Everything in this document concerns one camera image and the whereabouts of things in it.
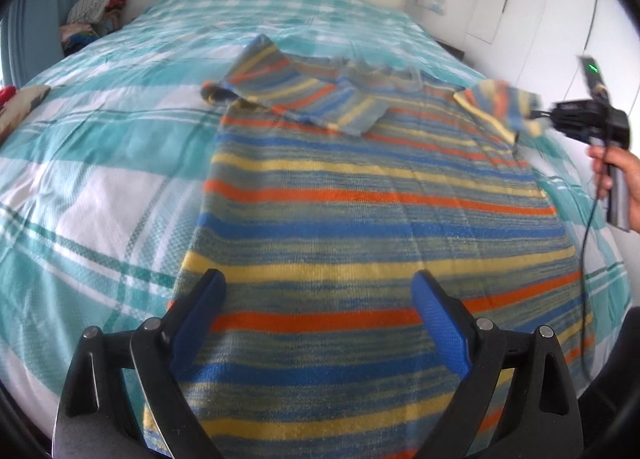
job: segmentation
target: handheld device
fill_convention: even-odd
[[[611,106],[609,92],[596,61],[591,57],[581,57],[580,64],[591,100],[559,102],[551,112],[532,111],[531,118],[545,116],[556,130],[584,143],[628,150],[631,129],[626,114]],[[628,232],[629,191],[624,172],[616,166],[607,165],[607,174],[613,179],[613,187],[607,195],[607,222]]]

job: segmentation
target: black cable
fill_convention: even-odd
[[[605,132],[605,141],[604,141],[604,153],[602,154],[602,162],[605,163],[607,158],[607,153],[609,152],[609,147],[611,144],[611,127],[609,124],[609,115],[611,110],[611,105],[609,104],[609,100],[606,100],[606,103],[601,102],[606,110],[607,110],[607,121],[606,121],[606,132]],[[588,379],[591,387],[593,388],[593,392],[600,398],[600,400],[612,411],[612,413],[617,412],[617,407],[615,404],[609,399],[609,396],[604,394],[596,385],[593,383],[593,378],[591,377],[591,371],[587,368],[587,362],[585,357],[585,349],[586,349],[586,332],[587,332],[587,302],[589,301],[589,295],[587,292],[587,280],[584,273],[584,254],[587,247],[587,241],[589,240],[589,231],[591,230],[591,225],[593,224],[593,219],[595,217],[596,208],[598,207],[598,192],[600,191],[600,186],[602,185],[602,178],[604,175],[604,168],[598,174],[598,179],[596,182],[596,196],[593,199],[593,206],[591,207],[591,213],[589,214],[589,220],[587,221],[587,225],[584,230],[584,238],[582,239],[582,247],[580,248],[580,294],[582,296],[582,326],[580,328],[580,365],[582,366],[582,371],[586,378]]]

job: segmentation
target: hand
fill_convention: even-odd
[[[593,158],[591,168],[595,172],[596,185],[600,180],[598,199],[604,199],[613,187],[613,179],[606,174],[605,163],[617,166],[625,173],[629,188],[629,225],[635,232],[640,232],[640,159],[631,152],[610,146],[603,162],[604,153],[603,146],[590,146],[587,149],[587,154]]]

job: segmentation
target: screw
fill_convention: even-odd
[[[494,328],[494,323],[489,320],[489,318],[478,318],[478,320],[476,320],[476,325],[478,326],[478,329],[482,331],[490,331]]]
[[[142,327],[145,328],[147,331],[154,331],[160,327],[161,323],[162,323],[162,320],[160,318],[155,318],[155,317],[148,318],[142,324]]]
[[[538,329],[538,331],[540,331],[540,334],[545,338],[553,338],[554,337],[554,330],[551,327],[549,327],[548,325],[541,325],[540,329]]]
[[[98,334],[99,329],[95,326],[92,325],[91,327],[87,327],[83,332],[82,332],[82,336],[84,336],[84,338],[93,338],[95,335]]]

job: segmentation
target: orange stripe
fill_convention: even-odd
[[[584,348],[587,349],[591,347],[595,341],[595,336],[592,336],[584,341]],[[580,356],[580,346],[574,347],[569,351],[567,356],[564,357],[564,361],[566,361],[567,365],[574,361],[578,356]],[[478,432],[486,432],[487,430],[493,428],[500,421],[500,416],[502,415],[502,409],[504,407],[500,407],[500,409],[494,410],[491,413],[488,413],[484,419],[482,420],[482,424],[478,429]]]
[[[516,161],[516,160],[505,160],[502,158],[493,158],[493,159],[489,159],[486,154],[469,154],[466,152],[462,152],[460,150],[453,150],[451,148],[442,148],[439,147],[437,145],[434,144],[426,144],[426,143],[420,143],[417,141],[410,141],[408,139],[400,139],[398,137],[391,137],[388,135],[381,135],[381,134],[363,134],[362,137],[365,137],[367,139],[373,139],[376,141],[384,141],[390,144],[401,144],[401,145],[405,145],[405,146],[412,146],[414,148],[422,148],[424,150],[431,150],[431,151],[435,151],[435,152],[441,152],[441,153],[445,153],[445,154],[449,154],[449,155],[455,155],[457,157],[461,157],[463,159],[470,159],[470,160],[488,160],[490,163],[492,164],[503,164],[503,165],[507,165],[507,166],[527,166],[529,163],[527,163],[526,161]]]
[[[591,347],[596,341],[596,336],[595,335],[591,335],[589,336],[585,341],[584,341],[584,348],[588,349],[589,347]],[[574,361],[578,356],[580,356],[582,354],[581,350],[580,350],[580,346],[578,345],[577,347],[574,347],[573,349],[571,349],[569,351],[569,353],[567,354],[567,356],[564,357],[564,360],[567,363],[570,363],[572,361]]]
[[[564,277],[558,279],[547,280],[546,282],[540,282],[528,287],[523,287],[517,291],[510,291],[508,293],[501,293],[500,295],[487,296],[485,298],[472,298],[463,300],[463,304],[472,313],[478,313],[483,311],[489,311],[490,309],[500,309],[507,305],[522,302],[526,299],[534,296],[542,295],[548,291],[558,289],[565,285],[569,285],[572,282],[580,279],[580,272],[575,271]]]
[[[227,78],[226,81],[232,85],[239,84],[240,82],[244,82],[245,80],[250,80],[251,78],[255,78],[256,76],[261,76],[262,74],[267,74],[267,73],[270,73],[271,71],[277,71],[278,69],[282,69],[287,65],[289,65],[289,59],[283,58],[282,60],[279,60],[272,65],[262,68],[259,71],[254,71],[253,73],[238,74],[238,76],[232,76],[230,78]]]
[[[500,409],[494,410],[492,413],[488,413],[485,415],[482,423],[480,424],[480,428],[478,432],[486,432],[487,430],[493,428],[500,421],[500,416],[502,415],[502,407]]]
[[[211,330],[215,332],[247,330],[281,334],[319,333],[404,327],[421,323],[420,315],[415,309],[313,314],[237,312],[218,316]]]
[[[431,96],[437,96],[439,98],[444,98],[444,99],[447,100],[447,102],[451,102],[451,103],[455,103],[456,102],[456,100],[453,99],[453,95],[454,95],[453,90],[434,89],[433,87],[431,87],[428,84],[422,86],[422,90],[426,94],[430,94]]]
[[[326,87],[322,87],[322,89],[317,90],[312,95],[307,96],[306,98],[302,98],[297,102],[283,103],[281,105],[271,105],[271,108],[275,112],[278,112],[281,114],[289,108],[299,108],[300,106],[305,106],[305,105],[308,105],[309,103],[315,102],[320,98],[322,98],[323,96],[329,94],[329,92],[332,92],[333,90],[335,90],[335,88],[336,88],[335,85],[329,84]]]
[[[426,204],[439,208],[464,208],[480,212],[497,214],[549,216],[556,213],[551,206],[545,208],[527,208],[489,204],[479,201],[463,200],[454,197],[434,197],[407,192],[374,192],[367,190],[331,190],[314,188],[262,188],[245,190],[218,180],[208,180],[204,184],[205,192],[216,192],[228,199],[242,203],[263,202],[320,202],[320,203],[380,203],[380,204]]]
[[[413,459],[417,450],[404,450],[403,452],[398,452],[397,454],[387,455],[382,459]]]
[[[494,116],[500,120],[504,120],[507,116],[507,108],[509,105],[509,96],[504,82],[497,82],[496,93],[494,94]]]
[[[544,293],[549,291],[550,285],[555,283],[570,283],[572,280],[575,280],[575,273],[557,280],[550,280],[526,287],[514,292],[517,293],[517,295],[504,293],[503,295],[495,295],[482,299],[465,300],[463,303],[471,314],[477,314],[478,312],[487,310],[486,304],[505,307],[510,303],[532,298],[539,295],[540,292]],[[288,334],[406,327],[421,325],[421,323],[420,315],[418,315],[418,312],[413,308],[313,314],[266,314],[241,311],[218,316],[211,330],[216,332],[232,330],[264,331]]]
[[[456,121],[455,119],[443,118],[442,116],[438,116],[437,114],[429,114],[428,112],[418,112],[417,110],[412,110],[410,108],[400,108],[400,107],[397,107],[397,106],[392,106],[391,108],[388,108],[387,110],[389,112],[394,113],[394,114],[407,114],[409,116],[415,116],[416,118],[435,119],[436,121],[441,121],[442,123],[452,124],[453,126],[459,127],[460,129],[464,130],[465,132],[470,132],[471,134],[479,134],[479,135],[482,135],[483,137],[485,137],[487,139],[491,139],[493,141],[504,142],[504,140],[500,139],[499,137],[495,137],[493,135],[488,135],[485,132],[480,132],[480,130],[478,130],[477,128],[462,124],[459,121]]]
[[[323,135],[342,135],[340,132],[327,130],[326,128],[323,128],[321,126],[292,123],[289,121],[282,121],[280,119],[274,121],[272,119],[239,119],[223,116],[223,118],[220,120],[220,124],[236,124],[238,126],[251,126],[255,128],[283,128],[285,130],[300,130],[302,132],[310,132],[313,134]]]
[[[287,110],[287,106],[279,106],[274,105],[271,108],[274,112],[278,114],[282,114]],[[323,127],[304,125],[298,123],[292,123],[288,121],[270,121],[270,120],[258,120],[258,119],[238,119],[238,118],[228,118],[224,116],[220,120],[221,124],[235,124],[238,126],[248,126],[254,128],[282,128],[284,130],[298,130],[302,132],[310,132],[313,134],[321,134],[321,135],[341,135],[340,132],[335,132],[332,130],[328,130]],[[461,157],[463,159],[469,160],[488,160],[492,164],[503,164],[506,166],[527,166],[526,162],[519,162],[516,160],[504,160],[502,158],[493,158],[489,159],[485,154],[469,154],[466,152],[461,152],[460,150],[453,150],[450,148],[441,148],[434,144],[425,144],[417,141],[410,141],[407,139],[401,139],[399,137],[392,137],[390,135],[381,135],[381,134],[364,134],[362,137],[366,139],[372,139],[388,144],[399,144],[404,146],[412,146],[415,148],[422,148],[424,150],[431,150],[433,152],[446,153],[449,155],[455,155]]]

